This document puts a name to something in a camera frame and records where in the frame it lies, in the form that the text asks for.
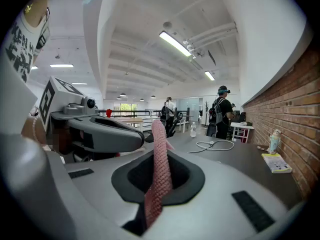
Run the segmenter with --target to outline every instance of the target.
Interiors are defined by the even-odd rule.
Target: window
[[[127,104],[127,103],[114,103],[114,111],[137,111],[138,104]],[[133,116],[132,112],[121,112],[113,113],[114,116]]]

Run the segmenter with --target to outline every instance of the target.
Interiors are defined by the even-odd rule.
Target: gray table
[[[192,138],[190,137],[189,132],[175,134],[168,139],[172,146],[181,152],[201,150],[196,146],[197,142],[217,140],[219,139],[200,134],[197,134],[196,137]],[[213,148],[227,149],[230,147],[230,143],[218,142]],[[221,162],[236,168],[270,190],[287,206],[288,209],[291,209],[302,200],[293,176],[291,173],[272,174],[261,154],[263,154],[263,151],[257,149],[256,145],[241,142],[235,142],[234,148],[229,151],[203,151],[201,153],[194,153],[195,156]]]

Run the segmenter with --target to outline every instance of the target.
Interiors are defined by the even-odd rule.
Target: white cable
[[[218,142],[229,142],[232,144],[232,147],[230,148],[212,148],[214,144],[218,143]],[[202,143],[202,144],[209,144],[210,146],[208,147],[205,147],[205,146],[201,146],[199,145],[199,143]],[[221,139],[221,140],[217,140],[217,141],[210,141],[210,142],[206,142],[206,141],[199,141],[196,143],[196,145],[201,148],[202,150],[199,150],[199,151],[190,151],[188,153],[199,153],[199,152],[202,152],[202,151],[206,151],[206,150],[209,150],[209,151],[228,151],[228,150],[232,150],[235,146],[235,144],[232,142],[232,141],[229,141],[229,140],[225,140],[225,139]]]

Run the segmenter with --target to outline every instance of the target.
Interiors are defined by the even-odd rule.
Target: brick wall
[[[320,51],[310,45],[295,65],[273,86],[244,106],[252,122],[252,144],[268,145],[281,131],[279,154],[306,198],[320,174]]]

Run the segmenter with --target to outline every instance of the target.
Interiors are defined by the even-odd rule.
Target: pink cable
[[[167,141],[166,130],[160,120],[151,125],[154,138],[153,182],[144,199],[146,226],[149,228],[162,211],[163,196],[172,190],[172,179],[167,156],[167,149],[174,149]]]

